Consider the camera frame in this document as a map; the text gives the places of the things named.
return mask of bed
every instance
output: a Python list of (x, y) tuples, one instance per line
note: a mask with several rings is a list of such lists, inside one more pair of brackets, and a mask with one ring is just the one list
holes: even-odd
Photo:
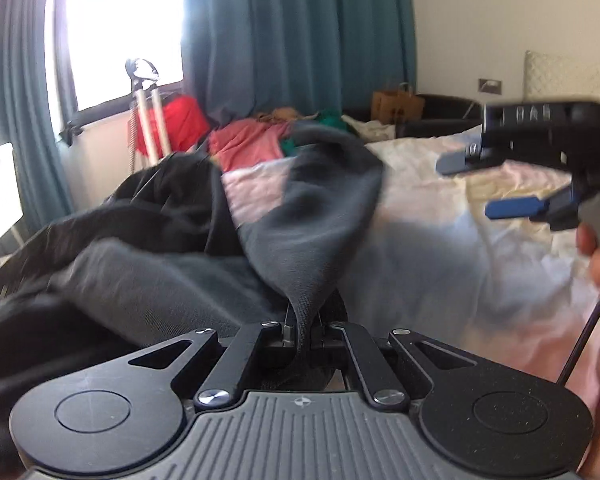
[[(551, 233), (526, 220), (491, 222), (483, 211), (493, 198), (546, 195), (569, 176), (509, 162), (453, 179), (437, 176), (440, 153), (479, 134), (478, 127), (367, 145), (388, 171), (373, 227), (340, 293), (349, 319), (374, 336), (410, 328), (555, 380), (598, 294), (586, 261), (573, 232)], [(223, 175), (236, 225), (280, 202), (291, 163), (286, 158)], [(592, 408), (599, 348), (600, 325), (568, 384)]]

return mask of wall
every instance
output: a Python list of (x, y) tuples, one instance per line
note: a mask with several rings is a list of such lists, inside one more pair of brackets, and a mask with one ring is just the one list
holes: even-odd
[(600, 60), (600, 0), (413, 0), (418, 90), (482, 101), (478, 78), (523, 91), (526, 50)]
[(79, 210), (100, 204), (128, 176), (125, 112), (84, 127), (68, 147), (60, 143), (60, 155), (72, 197)]

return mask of brown paper bag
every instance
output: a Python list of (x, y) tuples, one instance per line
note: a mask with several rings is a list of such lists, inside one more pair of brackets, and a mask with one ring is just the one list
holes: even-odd
[(398, 124), (420, 119), (423, 110), (424, 99), (411, 91), (378, 91), (371, 101), (371, 120)]

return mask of wall socket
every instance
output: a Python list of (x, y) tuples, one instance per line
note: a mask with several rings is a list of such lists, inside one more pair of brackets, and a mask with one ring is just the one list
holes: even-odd
[(502, 81), (499, 79), (478, 79), (478, 92), (502, 95)]

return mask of ribbed gray panel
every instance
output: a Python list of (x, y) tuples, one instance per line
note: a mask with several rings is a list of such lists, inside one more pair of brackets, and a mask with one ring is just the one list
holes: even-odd
[[(205, 413), (182, 444), (125, 480), (470, 480), (424, 444), (405, 415), (375, 412), (355, 392), (252, 392)], [(564, 475), (562, 480), (574, 480)], [(35, 474), (28, 480), (50, 480)]]

